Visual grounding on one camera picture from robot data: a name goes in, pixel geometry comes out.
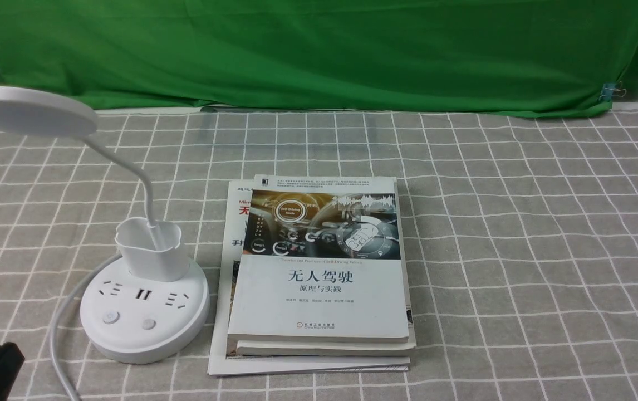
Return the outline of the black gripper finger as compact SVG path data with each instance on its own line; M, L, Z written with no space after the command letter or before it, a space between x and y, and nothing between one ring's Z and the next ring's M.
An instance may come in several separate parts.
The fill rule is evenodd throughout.
M16 343L0 343L0 346L0 400L6 400L26 358Z

